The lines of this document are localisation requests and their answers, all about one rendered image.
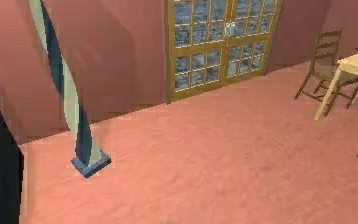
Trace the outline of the wooden glazed double door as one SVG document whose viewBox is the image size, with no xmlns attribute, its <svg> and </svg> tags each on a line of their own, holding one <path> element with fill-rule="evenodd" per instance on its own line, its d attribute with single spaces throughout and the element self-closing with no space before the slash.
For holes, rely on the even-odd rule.
<svg viewBox="0 0 358 224">
<path fill-rule="evenodd" d="M 164 3 L 169 103 L 265 74 L 283 0 Z"/>
</svg>

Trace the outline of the twisted blue and white sculpture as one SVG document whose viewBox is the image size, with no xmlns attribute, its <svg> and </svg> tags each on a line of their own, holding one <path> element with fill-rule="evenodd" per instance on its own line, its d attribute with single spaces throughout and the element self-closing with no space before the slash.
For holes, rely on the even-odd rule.
<svg viewBox="0 0 358 224">
<path fill-rule="evenodd" d="M 28 0 L 38 36 L 48 57 L 52 81 L 62 99 L 69 130 L 75 136 L 75 156 L 71 163 L 84 178 L 103 169 L 111 158 L 100 148 L 92 135 L 86 112 L 80 103 L 77 86 L 63 57 L 55 26 L 44 0 Z"/>
</svg>

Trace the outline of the dark brown wooden chair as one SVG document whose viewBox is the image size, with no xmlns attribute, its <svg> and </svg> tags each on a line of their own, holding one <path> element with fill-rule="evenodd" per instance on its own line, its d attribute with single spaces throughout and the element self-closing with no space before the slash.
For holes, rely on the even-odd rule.
<svg viewBox="0 0 358 224">
<path fill-rule="evenodd" d="M 294 99 L 304 94 L 321 102 L 328 90 L 330 82 L 339 66 L 337 57 L 342 31 L 319 33 L 315 42 L 315 51 L 311 59 L 308 73 L 299 87 Z M 345 73 L 339 80 L 339 95 L 346 98 L 349 108 L 358 95 L 358 77 Z"/>
</svg>

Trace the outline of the large black rounded object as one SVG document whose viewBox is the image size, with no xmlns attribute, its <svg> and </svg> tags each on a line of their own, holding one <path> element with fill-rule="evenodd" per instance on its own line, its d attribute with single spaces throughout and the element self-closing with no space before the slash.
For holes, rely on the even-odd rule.
<svg viewBox="0 0 358 224">
<path fill-rule="evenodd" d="M 19 224 L 20 153 L 0 111 L 0 224 Z"/>
</svg>

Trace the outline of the pale wooden table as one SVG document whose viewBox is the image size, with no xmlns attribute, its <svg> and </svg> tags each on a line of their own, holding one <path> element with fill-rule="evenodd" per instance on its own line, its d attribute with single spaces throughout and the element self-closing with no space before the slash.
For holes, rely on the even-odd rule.
<svg viewBox="0 0 358 224">
<path fill-rule="evenodd" d="M 358 77 L 358 54 L 343 58 L 339 61 L 339 66 L 335 71 L 335 75 L 333 76 L 318 112 L 315 115 L 316 120 L 319 120 L 322 115 L 326 116 L 328 114 L 333 102 L 339 95 L 339 80 L 345 73 L 353 74 Z"/>
</svg>

